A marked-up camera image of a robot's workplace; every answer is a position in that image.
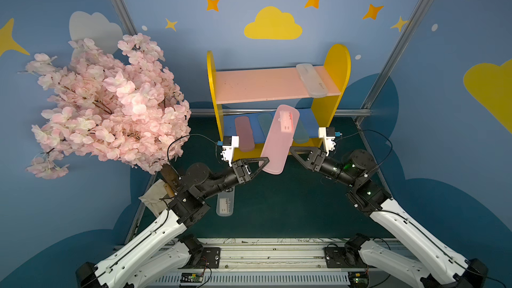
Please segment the pink pencil case top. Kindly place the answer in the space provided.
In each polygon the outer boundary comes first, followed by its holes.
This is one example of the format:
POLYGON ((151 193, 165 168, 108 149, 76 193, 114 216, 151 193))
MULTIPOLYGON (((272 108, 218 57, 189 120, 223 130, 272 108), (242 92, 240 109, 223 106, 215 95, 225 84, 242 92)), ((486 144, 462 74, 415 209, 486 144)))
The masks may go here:
POLYGON ((299 118, 298 110, 289 105, 277 108, 261 152, 261 157, 269 160, 264 172, 272 175, 283 172, 299 118))

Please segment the pink pencil case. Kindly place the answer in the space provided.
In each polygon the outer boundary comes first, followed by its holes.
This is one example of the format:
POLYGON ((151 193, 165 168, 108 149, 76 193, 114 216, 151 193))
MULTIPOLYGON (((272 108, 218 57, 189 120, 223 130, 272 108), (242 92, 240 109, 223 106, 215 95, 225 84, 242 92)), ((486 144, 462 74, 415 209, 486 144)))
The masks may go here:
POLYGON ((261 152, 261 157, 269 160, 264 172, 272 175, 283 172, 299 118, 298 110, 289 105, 277 108, 261 152))
POLYGON ((239 138, 239 149, 242 152, 250 152, 255 149, 253 130, 248 116, 236 117, 236 135, 239 138))

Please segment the white pencil case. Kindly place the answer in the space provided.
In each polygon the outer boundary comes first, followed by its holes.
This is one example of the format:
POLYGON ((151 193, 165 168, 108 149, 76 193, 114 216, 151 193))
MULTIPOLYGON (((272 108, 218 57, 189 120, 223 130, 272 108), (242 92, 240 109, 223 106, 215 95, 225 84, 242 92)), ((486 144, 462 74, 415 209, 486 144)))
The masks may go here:
POLYGON ((220 217, 229 217, 234 211, 235 188, 230 188, 217 195, 216 213, 220 217))
POLYGON ((326 85, 312 64, 300 63, 297 64, 295 68, 308 92, 309 97, 317 99, 328 95, 326 85))

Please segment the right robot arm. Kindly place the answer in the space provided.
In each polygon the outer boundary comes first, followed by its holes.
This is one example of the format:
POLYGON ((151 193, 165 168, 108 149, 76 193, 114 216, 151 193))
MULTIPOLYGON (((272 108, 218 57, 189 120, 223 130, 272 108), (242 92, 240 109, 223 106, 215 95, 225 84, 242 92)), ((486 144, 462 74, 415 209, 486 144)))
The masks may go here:
POLYGON ((354 207, 388 230, 415 256, 406 258, 369 237, 356 235, 345 248, 366 265, 411 287, 484 287, 488 268, 483 262, 467 259, 438 240, 371 180, 377 163, 370 153, 357 149, 345 161, 337 161, 317 147, 291 147, 290 152, 305 169, 346 185, 347 198, 354 207))

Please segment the green pencil case right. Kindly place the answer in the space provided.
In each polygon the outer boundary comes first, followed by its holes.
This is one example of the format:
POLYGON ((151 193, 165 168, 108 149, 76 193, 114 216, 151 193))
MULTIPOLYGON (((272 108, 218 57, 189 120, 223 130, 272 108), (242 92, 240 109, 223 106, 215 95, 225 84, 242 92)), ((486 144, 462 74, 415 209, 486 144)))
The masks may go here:
POLYGON ((304 144, 308 142, 310 139, 309 133, 306 130, 303 122, 301 120, 298 121, 297 127, 295 129, 295 133, 293 136, 293 141, 297 144, 304 144))

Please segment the green pencil case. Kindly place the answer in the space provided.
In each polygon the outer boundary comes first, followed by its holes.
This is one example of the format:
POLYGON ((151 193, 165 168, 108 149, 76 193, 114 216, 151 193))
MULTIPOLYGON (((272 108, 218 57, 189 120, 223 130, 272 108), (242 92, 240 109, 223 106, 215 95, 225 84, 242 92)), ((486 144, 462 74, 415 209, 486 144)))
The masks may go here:
POLYGON ((263 134, 263 141, 266 141, 273 123, 273 113, 260 113, 257 120, 263 134))
POLYGON ((310 139, 309 133, 306 130, 303 122, 301 120, 298 121, 297 127, 295 129, 295 133, 293 136, 293 141, 297 144, 304 144, 308 142, 310 139))

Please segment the pink pencil case bottom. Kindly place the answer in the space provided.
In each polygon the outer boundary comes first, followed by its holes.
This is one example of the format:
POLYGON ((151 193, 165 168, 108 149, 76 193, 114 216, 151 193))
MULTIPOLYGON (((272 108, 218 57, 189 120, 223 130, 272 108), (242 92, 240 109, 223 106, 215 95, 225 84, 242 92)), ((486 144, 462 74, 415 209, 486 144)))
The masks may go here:
POLYGON ((236 135, 239 138, 239 149, 242 152, 250 152, 255 149, 253 130, 248 116, 236 117, 236 135))

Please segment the green pencil case middle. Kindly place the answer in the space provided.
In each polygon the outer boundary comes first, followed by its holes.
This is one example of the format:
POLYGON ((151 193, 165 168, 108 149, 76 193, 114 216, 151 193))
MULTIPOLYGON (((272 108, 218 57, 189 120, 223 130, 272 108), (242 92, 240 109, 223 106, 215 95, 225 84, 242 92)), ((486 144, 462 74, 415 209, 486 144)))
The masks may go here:
POLYGON ((263 134, 263 141, 266 141, 273 123, 273 113, 260 113, 257 120, 263 134))

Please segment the yellow wooden shelf unit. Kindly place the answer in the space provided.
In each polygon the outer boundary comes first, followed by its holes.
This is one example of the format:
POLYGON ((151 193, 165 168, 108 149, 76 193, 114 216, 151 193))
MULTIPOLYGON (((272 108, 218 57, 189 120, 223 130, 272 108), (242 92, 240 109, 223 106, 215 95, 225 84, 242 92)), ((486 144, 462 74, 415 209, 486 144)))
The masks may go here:
MULTIPOLYGON (((236 136, 236 115, 226 114, 223 107, 235 103, 285 101, 308 98, 308 92, 295 67, 218 71, 212 52, 207 52, 207 76, 215 119, 220 138, 236 136)), ((309 133, 304 144, 294 146, 321 146, 320 127, 329 127, 348 85, 351 58, 346 46, 335 44, 327 53, 322 66, 314 66, 328 89, 328 95, 313 99, 311 107, 300 110, 300 118, 309 133)))

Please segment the left controller board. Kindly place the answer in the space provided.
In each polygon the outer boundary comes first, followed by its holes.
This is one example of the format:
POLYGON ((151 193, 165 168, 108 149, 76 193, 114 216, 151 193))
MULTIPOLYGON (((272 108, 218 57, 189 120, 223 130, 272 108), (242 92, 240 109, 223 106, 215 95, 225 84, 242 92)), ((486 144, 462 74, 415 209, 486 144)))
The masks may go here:
POLYGON ((204 273, 184 272, 179 276, 179 284, 181 286, 199 286, 204 282, 204 273))

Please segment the controller board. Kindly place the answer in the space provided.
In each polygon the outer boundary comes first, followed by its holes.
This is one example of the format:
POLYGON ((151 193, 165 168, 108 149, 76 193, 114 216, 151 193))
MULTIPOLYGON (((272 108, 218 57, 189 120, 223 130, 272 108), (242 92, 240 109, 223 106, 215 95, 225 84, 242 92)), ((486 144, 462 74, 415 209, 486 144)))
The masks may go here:
POLYGON ((184 272, 179 276, 179 284, 181 286, 199 286, 204 282, 204 273, 184 272))
POLYGON ((350 272, 348 273, 350 288, 368 288, 369 275, 366 272, 350 272))

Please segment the right controller board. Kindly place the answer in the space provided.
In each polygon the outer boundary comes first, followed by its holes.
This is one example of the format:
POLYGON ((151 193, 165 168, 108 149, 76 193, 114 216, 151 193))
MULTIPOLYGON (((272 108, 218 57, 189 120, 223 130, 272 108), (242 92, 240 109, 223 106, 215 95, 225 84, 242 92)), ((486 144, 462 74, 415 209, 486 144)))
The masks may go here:
POLYGON ((350 272, 348 273, 350 288, 368 288, 369 275, 366 272, 350 272))

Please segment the pink cherry blossom tree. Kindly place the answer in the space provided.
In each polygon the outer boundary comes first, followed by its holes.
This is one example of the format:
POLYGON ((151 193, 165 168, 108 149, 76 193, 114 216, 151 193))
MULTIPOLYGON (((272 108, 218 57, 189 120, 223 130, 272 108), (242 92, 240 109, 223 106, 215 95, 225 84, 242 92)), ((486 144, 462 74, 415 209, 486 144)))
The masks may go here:
POLYGON ((58 162, 74 154, 121 161, 156 174, 183 154, 191 110, 164 53, 144 34, 125 35, 117 46, 127 62, 102 51, 92 39, 71 42, 66 67, 39 53, 26 66, 55 104, 32 132, 41 146, 28 171, 43 179, 68 173, 58 162))

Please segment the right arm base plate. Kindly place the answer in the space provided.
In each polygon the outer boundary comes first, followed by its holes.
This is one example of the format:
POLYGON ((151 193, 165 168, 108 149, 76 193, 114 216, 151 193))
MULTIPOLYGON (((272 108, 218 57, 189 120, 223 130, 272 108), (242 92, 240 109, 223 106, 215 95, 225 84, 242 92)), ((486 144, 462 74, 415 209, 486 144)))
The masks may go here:
POLYGON ((353 249, 328 245, 323 248, 323 252, 328 269, 366 269, 369 267, 359 253, 353 249))

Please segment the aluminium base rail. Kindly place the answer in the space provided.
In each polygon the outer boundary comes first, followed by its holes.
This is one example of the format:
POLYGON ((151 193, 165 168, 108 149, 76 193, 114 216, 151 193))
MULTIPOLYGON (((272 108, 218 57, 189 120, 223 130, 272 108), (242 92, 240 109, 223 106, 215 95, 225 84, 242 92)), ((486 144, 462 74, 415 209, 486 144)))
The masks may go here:
MULTIPOLYGON (((177 247, 174 241, 161 248, 167 253, 177 247)), ((384 287, 394 279, 390 274, 370 266, 366 269, 328 269, 323 248, 328 245, 344 247, 344 242, 326 239, 204 239, 202 247, 220 247, 218 269, 171 269, 146 287, 350 287, 348 273, 366 272, 369 287, 384 287), (181 273, 204 273, 199 286, 181 286, 181 273)), ((381 247, 393 250, 393 244, 375 241, 381 247)))

